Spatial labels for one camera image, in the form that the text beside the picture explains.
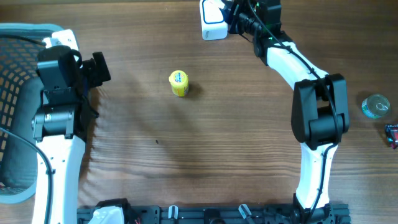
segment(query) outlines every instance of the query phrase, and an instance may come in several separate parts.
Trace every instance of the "small colorful object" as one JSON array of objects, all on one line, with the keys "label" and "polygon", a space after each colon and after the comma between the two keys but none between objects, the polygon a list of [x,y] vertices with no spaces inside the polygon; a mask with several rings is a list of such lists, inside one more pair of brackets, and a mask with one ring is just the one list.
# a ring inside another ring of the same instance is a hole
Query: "small colorful object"
[{"label": "small colorful object", "polygon": [[398,147],[398,125],[387,124],[385,127],[387,141],[391,144],[392,149]]},{"label": "small colorful object", "polygon": [[188,75],[181,70],[174,71],[169,77],[172,91],[176,96],[186,96],[189,90]]}]

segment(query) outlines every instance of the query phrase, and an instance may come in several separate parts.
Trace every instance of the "yellow cup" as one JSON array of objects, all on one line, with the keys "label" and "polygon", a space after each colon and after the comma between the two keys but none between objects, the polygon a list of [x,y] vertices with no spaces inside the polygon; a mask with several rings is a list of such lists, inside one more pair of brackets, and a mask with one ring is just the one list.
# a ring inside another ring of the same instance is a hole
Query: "yellow cup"
[{"label": "yellow cup", "polygon": [[188,75],[185,72],[177,70],[169,77],[172,91],[176,96],[185,96],[188,94]]}]

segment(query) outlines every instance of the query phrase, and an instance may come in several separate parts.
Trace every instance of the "robotic arm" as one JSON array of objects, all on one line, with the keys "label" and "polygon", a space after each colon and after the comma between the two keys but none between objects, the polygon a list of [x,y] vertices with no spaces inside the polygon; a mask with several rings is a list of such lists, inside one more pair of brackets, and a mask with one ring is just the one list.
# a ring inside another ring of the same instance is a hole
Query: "robotic arm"
[{"label": "robotic arm", "polygon": [[[302,149],[300,183],[294,196],[300,215],[295,223],[314,222],[327,216],[331,162],[341,135],[349,128],[346,83],[343,76],[320,70],[297,50],[280,29],[281,9],[279,0],[201,0],[202,36],[222,39],[226,25],[230,34],[253,35],[255,55],[294,90],[292,129]],[[329,105],[319,108],[318,100]],[[315,213],[316,208],[323,212]]]},{"label": "robotic arm", "polygon": [[[279,72],[294,90],[291,122],[302,149],[300,183],[293,204],[253,210],[253,213],[258,212],[257,218],[262,218],[257,223],[304,224],[325,220],[349,223],[341,221],[341,217],[338,219],[336,211],[341,207],[332,206],[328,197],[333,155],[342,134],[349,128],[343,76],[320,70],[297,50],[292,39],[280,29],[279,0],[201,0],[200,12],[205,40],[225,38],[227,32],[253,35],[255,55]],[[37,146],[48,157],[53,169],[49,223],[75,223],[78,175],[85,151],[86,130],[91,118],[98,116],[89,104],[89,90],[110,80],[110,75],[101,53],[94,53],[94,58],[82,61],[70,30],[54,33],[45,42],[47,49],[39,53],[37,70],[44,84],[43,105],[37,111],[32,127]],[[318,107],[320,100],[328,101],[329,105]],[[49,194],[41,157],[38,157],[38,172],[33,223],[42,224]],[[126,200],[100,202],[91,213],[90,224],[139,223],[133,210]],[[176,206],[159,211],[155,217],[157,224],[176,223],[181,216]],[[226,224],[228,221],[225,220],[231,218],[224,217],[225,213],[214,207],[199,209],[195,214],[191,210],[179,212],[185,213],[182,217],[187,224],[198,223],[198,217],[204,224]],[[241,205],[238,214],[254,224],[248,206]],[[192,222],[188,218],[190,215],[195,217]],[[231,223],[239,224],[236,219]]]}]

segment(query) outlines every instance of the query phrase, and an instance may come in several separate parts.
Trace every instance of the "wooden table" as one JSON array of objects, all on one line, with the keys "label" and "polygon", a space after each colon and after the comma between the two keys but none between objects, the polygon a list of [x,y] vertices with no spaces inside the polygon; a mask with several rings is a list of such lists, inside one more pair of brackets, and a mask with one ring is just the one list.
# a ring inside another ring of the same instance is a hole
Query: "wooden table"
[{"label": "wooden table", "polygon": [[[396,223],[398,152],[383,127],[397,123],[396,1],[284,1],[283,29],[315,65],[348,85],[351,127],[335,155],[331,201],[353,223]],[[73,29],[83,58],[102,51],[112,75],[93,92],[79,206],[126,197],[133,205],[290,202],[300,146],[290,127],[292,90],[238,35],[201,38],[198,2],[2,6],[1,22]],[[191,90],[175,97],[168,77]],[[387,96],[392,112],[371,120],[361,102]],[[0,223],[30,223],[34,199],[1,205]]]}]

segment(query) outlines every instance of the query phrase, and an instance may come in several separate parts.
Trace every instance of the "white device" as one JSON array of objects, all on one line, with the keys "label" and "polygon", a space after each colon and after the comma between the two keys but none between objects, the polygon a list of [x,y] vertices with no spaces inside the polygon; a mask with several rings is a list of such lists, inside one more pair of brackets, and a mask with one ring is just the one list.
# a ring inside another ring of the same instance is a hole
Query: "white device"
[{"label": "white device", "polygon": [[203,40],[224,39],[228,34],[228,25],[217,3],[222,2],[201,0],[199,3]]}]

